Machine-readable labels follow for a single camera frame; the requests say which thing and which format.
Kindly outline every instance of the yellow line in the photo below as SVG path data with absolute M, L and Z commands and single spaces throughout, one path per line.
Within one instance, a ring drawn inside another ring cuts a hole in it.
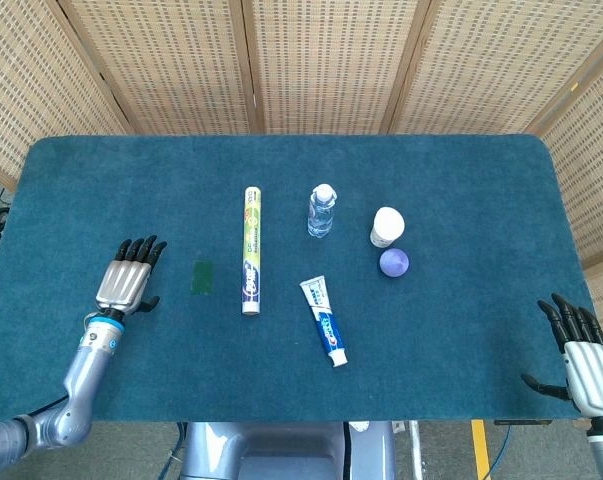
M 474 458 L 477 461 L 477 478 L 483 480 L 483 477 L 490 471 L 490 458 L 488 457 L 488 446 L 485 441 L 485 426 L 483 420 L 472 420 L 471 424 Z

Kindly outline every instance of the white cap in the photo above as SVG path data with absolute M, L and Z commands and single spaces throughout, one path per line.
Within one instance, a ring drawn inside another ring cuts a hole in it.
M 332 350 L 330 353 L 328 353 L 328 355 L 332 359 L 332 363 L 334 363 L 335 367 L 340 367 L 341 365 L 348 363 L 348 359 L 345 356 L 345 350 L 343 348 Z
M 244 315 L 258 315 L 261 311 L 259 302 L 243 302 L 241 304 L 241 313 Z
M 403 234 L 405 222 L 401 214 L 391 207 L 381 207 L 374 216 L 374 231 L 377 236 L 394 242 Z
M 337 197 L 337 194 L 334 189 L 327 183 L 322 183 L 317 188 L 315 188 L 313 192 L 317 194 L 317 200 L 323 203 L 327 203 L 332 200 L 333 197 Z

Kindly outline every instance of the blue logo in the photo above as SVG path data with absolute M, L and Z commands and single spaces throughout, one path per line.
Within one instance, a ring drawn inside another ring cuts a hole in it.
M 321 327 L 323 328 L 323 335 L 325 336 L 330 346 L 336 347 L 337 337 L 334 335 L 334 330 L 332 330 L 332 322 L 330 320 L 330 317 L 327 315 L 323 315 L 321 315 Z
M 243 264 L 243 301 L 259 300 L 259 270 L 247 260 Z

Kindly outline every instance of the plastic bottle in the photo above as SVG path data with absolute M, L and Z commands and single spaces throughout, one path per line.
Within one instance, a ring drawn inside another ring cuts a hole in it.
M 391 207 L 381 207 L 374 216 L 370 241 L 375 247 L 390 246 L 403 234 L 405 222 L 401 214 Z
M 327 183 L 312 190 L 310 195 L 310 213 L 308 214 L 308 233 L 313 237 L 325 237 L 332 228 L 334 205 L 337 194 Z

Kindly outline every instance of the white bottle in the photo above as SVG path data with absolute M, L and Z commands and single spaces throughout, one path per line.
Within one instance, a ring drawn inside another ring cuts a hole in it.
M 398 211 L 391 207 L 381 207 L 374 216 L 370 241 L 375 247 L 388 247 L 403 234 L 404 229 L 405 222 Z

